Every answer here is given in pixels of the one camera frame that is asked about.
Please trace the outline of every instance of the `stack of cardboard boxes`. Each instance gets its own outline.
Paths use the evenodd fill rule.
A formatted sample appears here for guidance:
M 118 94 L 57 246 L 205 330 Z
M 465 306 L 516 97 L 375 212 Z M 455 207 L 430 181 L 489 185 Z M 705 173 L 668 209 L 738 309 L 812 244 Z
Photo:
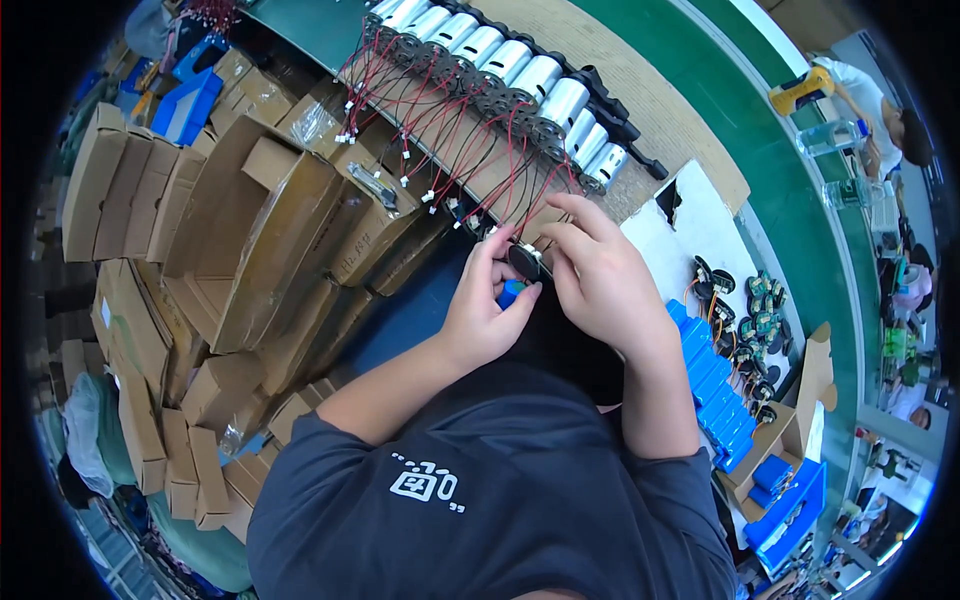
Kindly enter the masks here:
M 66 345 L 64 375 L 112 373 L 140 489 L 165 490 L 174 518 L 244 540 L 293 421 L 333 394 L 322 377 L 450 223 L 420 200 L 427 169 L 400 182 L 413 167 L 386 121 L 334 143 L 347 116 L 332 79 L 278 79 L 235 50 L 215 72 L 224 88 L 193 147 L 109 105 L 91 120 L 62 226 L 65 260 L 102 261 L 98 345 Z M 281 81 L 309 93 L 298 100 Z M 420 162 L 411 152 L 409 165 Z M 390 207 L 357 168 L 395 190 Z M 220 469 L 218 447 L 237 455 L 268 430 L 258 453 Z

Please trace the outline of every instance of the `white logo on shirt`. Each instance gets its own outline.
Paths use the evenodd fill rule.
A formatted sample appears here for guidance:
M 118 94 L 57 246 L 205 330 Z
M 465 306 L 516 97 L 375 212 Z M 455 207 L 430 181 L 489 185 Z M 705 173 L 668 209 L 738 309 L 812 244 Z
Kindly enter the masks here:
M 405 456 L 397 454 L 396 452 L 391 454 L 391 456 L 401 463 L 404 463 L 404 466 L 410 467 L 410 470 L 402 472 L 394 484 L 390 486 L 391 492 L 396 495 L 415 498 L 420 502 L 429 502 L 430 498 L 433 497 L 434 490 L 437 491 L 437 497 L 441 500 L 449 500 L 453 497 L 453 492 L 457 489 L 458 480 L 457 476 L 451 473 L 449 469 L 437 468 L 436 463 L 427 461 L 421 462 L 418 466 L 417 463 L 407 461 Z M 437 485 L 438 475 L 444 477 L 440 479 L 439 486 Z M 451 511 L 462 513 L 466 507 L 456 502 L 450 502 L 449 508 Z

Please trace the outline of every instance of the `water bottle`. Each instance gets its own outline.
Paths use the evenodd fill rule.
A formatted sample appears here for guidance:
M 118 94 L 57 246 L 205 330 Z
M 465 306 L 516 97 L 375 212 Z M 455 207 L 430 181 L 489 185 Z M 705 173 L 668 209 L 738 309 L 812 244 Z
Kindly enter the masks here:
M 824 183 L 824 204 L 830 208 L 871 206 L 893 195 L 892 181 L 877 181 L 862 175 L 851 180 Z
M 829 121 L 797 132 L 797 148 L 807 158 L 814 158 L 845 148 L 854 148 L 869 134 L 863 119 L 856 123 L 844 119 Z

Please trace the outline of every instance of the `yellow container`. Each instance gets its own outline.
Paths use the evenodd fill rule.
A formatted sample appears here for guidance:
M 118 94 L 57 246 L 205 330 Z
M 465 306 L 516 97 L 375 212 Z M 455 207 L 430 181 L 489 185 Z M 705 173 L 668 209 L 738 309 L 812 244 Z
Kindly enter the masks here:
M 805 75 L 767 92 L 770 104 L 781 116 L 789 116 L 811 102 L 827 98 L 836 90 L 833 78 L 822 66 L 814 66 Z

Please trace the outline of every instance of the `green workbench surface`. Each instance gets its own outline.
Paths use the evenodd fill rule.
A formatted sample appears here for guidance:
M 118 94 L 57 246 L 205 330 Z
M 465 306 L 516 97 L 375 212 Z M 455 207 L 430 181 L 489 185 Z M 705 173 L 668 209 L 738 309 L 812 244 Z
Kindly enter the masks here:
M 670 0 L 604 0 L 573 4 L 598 19 L 648 59 L 726 146 L 750 184 L 750 205 L 763 225 L 789 282 L 804 332 L 824 321 L 832 327 L 833 368 L 840 401 L 827 414 L 823 459 L 828 463 L 828 508 L 818 538 L 828 538 L 851 466 L 856 417 L 857 366 L 853 314 L 847 281 L 832 229 L 793 140 L 740 68 L 714 40 Z M 728 0 L 691 0 L 753 63 L 768 83 L 794 76 L 763 36 Z M 366 9 L 361 2 L 261 0 L 250 15 L 287 38 L 327 68 L 354 52 Z M 797 113 L 799 128 L 822 120 L 814 108 Z M 817 160 L 824 179 L 847 177 L 837 156 Z M 869 231 L 857 211 L 841 211 L 860 297 L 866 401 L 878 394 L 879 294 Z

